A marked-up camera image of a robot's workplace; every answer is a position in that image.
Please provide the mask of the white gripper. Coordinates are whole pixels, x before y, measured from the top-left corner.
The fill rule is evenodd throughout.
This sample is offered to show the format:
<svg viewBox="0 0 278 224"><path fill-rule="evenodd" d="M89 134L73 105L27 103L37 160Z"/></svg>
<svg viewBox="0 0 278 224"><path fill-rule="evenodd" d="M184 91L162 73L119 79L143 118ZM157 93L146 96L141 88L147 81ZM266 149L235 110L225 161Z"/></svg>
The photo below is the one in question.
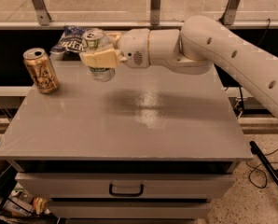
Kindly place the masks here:
<svg viewBox="0 0 278 224"><path fill-rule="evenodd" d="M121 36L119 32L107 33L109 42L118 49L81 52L79 57L88 67L116 68L124 63L130 68L148 68L148 29L132 29Z"/></svg>

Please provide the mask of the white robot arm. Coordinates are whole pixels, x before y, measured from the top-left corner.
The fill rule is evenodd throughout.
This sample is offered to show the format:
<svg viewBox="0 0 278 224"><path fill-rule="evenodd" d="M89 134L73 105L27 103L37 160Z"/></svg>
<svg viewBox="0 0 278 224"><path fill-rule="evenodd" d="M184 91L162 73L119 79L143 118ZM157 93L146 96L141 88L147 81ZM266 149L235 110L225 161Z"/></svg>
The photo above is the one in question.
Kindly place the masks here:
<svg viewBox="0 0 278 224"><path fill-rule="evenodd" d="M201 75L217 65L278 118L278 57L243 40L221 23L203 16L187 19L181 29L132 29L83 35L81 61L93 69L160 65Z"/></svg>

